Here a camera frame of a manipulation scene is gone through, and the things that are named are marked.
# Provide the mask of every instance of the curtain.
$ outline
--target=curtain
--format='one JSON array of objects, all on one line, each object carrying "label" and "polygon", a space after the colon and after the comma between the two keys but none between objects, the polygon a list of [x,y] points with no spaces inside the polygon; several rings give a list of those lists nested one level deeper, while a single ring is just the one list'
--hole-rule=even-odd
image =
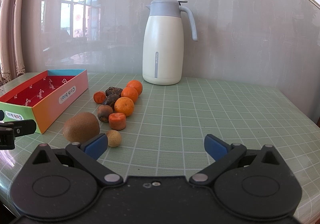
[{"label": "curtain", "polygon": [[21,46],[22,0],[1,0],[0,5],[0,86],[25,74]]}]

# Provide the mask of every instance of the black robotic gripper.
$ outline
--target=black robotic gripper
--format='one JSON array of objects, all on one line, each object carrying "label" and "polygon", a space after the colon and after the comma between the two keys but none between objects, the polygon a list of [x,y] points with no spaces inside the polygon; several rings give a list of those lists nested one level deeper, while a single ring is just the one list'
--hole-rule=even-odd
[{"label": "black robotic gripper", "polygon": [[125,182],[96,161],[107,146],[105,134],[65,149],[40,144],[11,186],[21,214],[13,223],[299,223],[293,214],[301,187],[272,145],[250,150],[208,134],[204,148],[215,162],[189,181],[129,176]]}]

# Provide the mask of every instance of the open box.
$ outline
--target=open box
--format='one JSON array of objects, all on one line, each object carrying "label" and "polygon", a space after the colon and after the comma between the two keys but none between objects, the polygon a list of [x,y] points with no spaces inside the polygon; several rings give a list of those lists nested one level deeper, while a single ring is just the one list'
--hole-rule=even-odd
[{"label": "open box", "polygon": [[87,70],[48,70],[2,95],[0,109],[4,121],[33,119],[43,134],[87,88]]}]

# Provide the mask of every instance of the thermos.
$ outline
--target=thermos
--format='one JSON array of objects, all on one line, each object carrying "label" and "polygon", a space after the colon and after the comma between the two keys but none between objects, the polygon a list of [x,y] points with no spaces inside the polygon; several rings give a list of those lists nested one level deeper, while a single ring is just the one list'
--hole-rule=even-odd
[{"label": "thermos", "polygon": [[171,85],[179,82],[183,64],[181,11],[188,14],[192,39],[198,41],[192,12],[180,3],[185,0],[153,0],[143,41],[142,75],[150,83]]}]

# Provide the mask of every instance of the carrot piece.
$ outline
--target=carrot piece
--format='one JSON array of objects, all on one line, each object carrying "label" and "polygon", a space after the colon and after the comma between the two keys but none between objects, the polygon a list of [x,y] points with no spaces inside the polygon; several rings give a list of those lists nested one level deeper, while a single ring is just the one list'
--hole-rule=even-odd
[{"label": "carrot piece", "polygon": [[93,100],[95,103],[101,104],[106,98],[106,93],[103,91],[98,91],[93,95]]},{"label": "carrot piece", "polygon": [[125,114],[112,113],[109,115],[109,125],[114,130],[123,130],[126,126]]}]

